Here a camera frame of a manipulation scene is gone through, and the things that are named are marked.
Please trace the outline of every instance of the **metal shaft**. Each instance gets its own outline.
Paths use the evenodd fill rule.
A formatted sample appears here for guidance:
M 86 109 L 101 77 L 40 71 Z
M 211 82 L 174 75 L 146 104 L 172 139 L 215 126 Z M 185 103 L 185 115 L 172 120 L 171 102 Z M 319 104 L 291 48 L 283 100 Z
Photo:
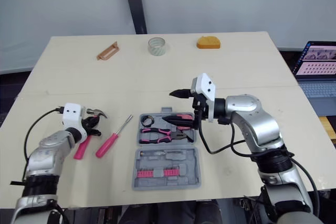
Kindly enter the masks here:
M 118 131 L 116 132 L 116 135 L 119 135 L 119 133 L 124 129 L 124 127 L 126 126 L 126 124 L 128 124 L 128 122 L 133 118 L 133 115 L 130 115 L 126 121 L 124 122 L 124 124 L 120 127 L 120 129 L 118 129 Z

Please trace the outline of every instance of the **tool case compartment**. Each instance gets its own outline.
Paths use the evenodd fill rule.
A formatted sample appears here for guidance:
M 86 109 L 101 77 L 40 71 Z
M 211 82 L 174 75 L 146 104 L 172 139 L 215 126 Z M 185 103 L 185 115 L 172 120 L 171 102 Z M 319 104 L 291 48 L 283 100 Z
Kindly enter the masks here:
M 133 170 L 133 190 L 168 190 L 196 188 L 201 185 L 201 173 L 196 142 L 196 131 L 193 129 L 178 130 L 162 118 L 168 115 L 190 115 L 192 113 L 172 112 L 172 108 L 162 108 L 161 113 L 142 114 L 139 118 L 137 144 Z M 161 133 L 142 133 L 144 127 L 141 119 L 150 115 L 154 123 L 150 128 L 169 129 L 172 132 L 183 132 L 188 138 L 171 140 L 169 143 L 140 144 L 140 139 L 156 140 L 164 136 Z

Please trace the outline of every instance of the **black pole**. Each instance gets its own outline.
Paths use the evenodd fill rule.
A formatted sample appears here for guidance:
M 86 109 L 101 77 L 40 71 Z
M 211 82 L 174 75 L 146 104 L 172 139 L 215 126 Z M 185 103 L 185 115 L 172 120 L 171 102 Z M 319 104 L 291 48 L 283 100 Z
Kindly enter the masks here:
M 147 34 L 145 15 L 141 0 L 128 0 L 136 34 Z

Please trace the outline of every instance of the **black wire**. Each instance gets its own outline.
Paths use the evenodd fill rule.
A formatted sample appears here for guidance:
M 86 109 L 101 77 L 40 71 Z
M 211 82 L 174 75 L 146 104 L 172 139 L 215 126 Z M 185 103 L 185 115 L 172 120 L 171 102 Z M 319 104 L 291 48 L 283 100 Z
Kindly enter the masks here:
M 26 162 L 25 168 L 23 170 L 22 179 L 21 179 L 22 182 L 25 180 L 26 169 L 27 169 L 28 163 L 29 163 L 29 158 L 28 158 L 28 161 Z
M 244 154 L 244 153 L 240 153 L 240 152 L 237 152 L 234 148 L 234 145 L 236 144 L 240 144 L 240 143 L 243 143 L 245 142 L 245 140 L 241 140 L 241 141 L 238 141 L 238 142 L 234 142 L 234 139 L 235 139 L 235 127 L 233 125 L 233 123 L 230 123 L 230 126 L 231 126 L 231 129 L 232 129 L 232 135 L 231 135 L 231 142 L 230 144 L 216 150 L 216 151 L 211 151 L 209 149 L 209 146 L 207 145 L 205 139 L 204 139 L 204 136 L 203 136 L 203 132 L 202 132 L 202 111 L 199 110 L 198 111 L 198 132 L 199 132 L 199 135 L 201 137 L 201 140 L 206 148 L 206 150 L 210 153 L 210 154 L 217 154 L 229 147 L 231 147 L 231 150 L 238 156 L 241 156 L 241 157 L 258 157 L 258 156 L 263 156 L 267 153 L 271 153 L 271 152 L 274 152 L 274 151 L 277 151 L 277 149 L 270 149 L 270 150 L 266 150 L 266 151 L 263 151 L 263 152 L 260 152 L 260 153 L 253 153 L 253 154 Z M 297 166 L 300 167 L 300 169 L 305 173 L 305 175 L 308 177 L 310 183 L 311 183 L 311 186 L 314 190 L 314 209 L 313 209 L 313 213 L 316 217 L 319 217 L 320 215 L 320 198 L 319 198 L 319 193 L 317 191 L 317 188 L 316 188 L 316 185 L 314 183 L 314 180 L 312 179 L 312 177 L 310 176 L 310 174 L 308 173 L 308 171 L 299 163 L 297 162 L 295 159 L 293 159 L 292 157 L 294 156 L 293 153 L 289 153 L 290 154 L 290 160 L 295 163 Z
M 273 208 L 274 208 L 274 206 L 273 206 L 272 204 L 263 202 L 262 200 L 259 200 L 259 198 L 258 198 L 258 199 L 253 199 L 252 197 L 248 197 L 248 196 L 246 196 L 246 195 L 244 195 L 244 197 L 247 198 L 247 199 L 249 199 L 249 200 L 252 200 L 252 201 L 254 201 L 254 202 L 258 202 L 258 203 L 260 203 L 260 204 L 262 204 L 262 205 L 264 205 L 264 206 L 268 206 L 268 207 L 273 207 Z
M 42 116 L 40 116 L 32 125 L 31 127 L 29 128 L 27 134 L 26 134 L 26 138 L 25 138 L 25 143 L 24 143 L 24 146 L 23 146 L 23 152 L 24 152 L 24 155 L 25 155 L 25 160 L 26 162 L 28 163 L 28 155 L 27 155 L 27 141 L 28 141 L 28 137 L 29 137 L 29 134 L 30 132 L 32 131 L 33 127 L 35 126 L 35 124 L 38 123 L 38 121 L 40 121 L 42 118 L 44 118 L 46 115 L 50 114 L 50 113 L 53 113 L 54 111 L 58 111 L 58 109 L 53 109 L 53 110 L 50 110 L 48 111 L 47 113 L 43 114 Z
M 256 212 L 257 204 L 259 203 L 259 199 L 260 199 L 260 197 L 261 197 L 261 194 L 259 195 L 259 197 L 258 197 L 257 200 L 256 200 L 256 203 L 254 204 L 253 211 L 252 211 L 252 213 L 251 213 L 251 215 L 250 215 L 250 218 L 248 219 L 248 224 L 251 224 L 251 223 L 252 223 L 253 215 L 254 215 L 255 212 Z
M 59 204 L 57 204 L 57 206 L 55 207 L 55 209 L 62 215 L 63 222 L 65 224 L 70 224 L 70 221 L 69 221 L 68 217 L 65 215 L 63 209 L 59 206 Z
M 205 138 L 203 136 L 203 132 L 202 132 L 202 111 L 199 110 L 198 111 L 198 132 L 199 132 L 199 136 L 201 137 L 201 140 L 206 148 L 206 150 L 210 153 L 210 154 L 217 154 L 225 149 L 228 149 L 230 148 L 232 145 L 235 145 L 235 144 L 240 144 L 240 143 L 243 143 L 245 142 L 245 140 L 240 140 L 238 142 L 233 142 L 234 138 L 235 138 L 235 128 L 233 127 L 233 130 L 232 130 L 232 137 L 231 137 L 231 143 L 228 144 L 228 145 L 225 145 L 224 147 L 216 150 L 216 151 L 211 151 L 209 149 L 209 146 L 207 145 L 206 141 L 205 141 Z
M 314 183 L 314 180 L 312 179 L 312 177 L 310 176 L 309 172 L 299 163 L 297 162 L 294 158 L 290 158 L 290 160 L 296 164 L 297 166 L 300 167 L 300 169 L 305 173 L 305 175 L 308 177 L 311 186 L 313 187 L 314 190 L 314 215 L 316 217 L 319 217 L 320 215 L 320 197 L 319 197 L 319 192 L 317 191 L 316 185 Z

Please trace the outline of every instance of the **wire cutter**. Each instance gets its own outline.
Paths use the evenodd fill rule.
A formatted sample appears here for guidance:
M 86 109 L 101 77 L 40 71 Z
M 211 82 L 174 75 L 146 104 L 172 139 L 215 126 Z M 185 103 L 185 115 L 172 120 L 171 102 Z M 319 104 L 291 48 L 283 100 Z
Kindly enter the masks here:
M 158 128 L 148 128 L 148 129 L 141 129 L 141 133 L 161 133 L 165 135 L 164 137 L 149 140 L 149 139 L 140 139 L 140 144 L 159 144 L 159 143 L 170 143 L 173 139 L 183 139 L 187 138 L 189 140 L 189 137 L 187 134 L 184 134 L 182 132 L 177 131 L 171 131 L 169 129 L 158 129 Z

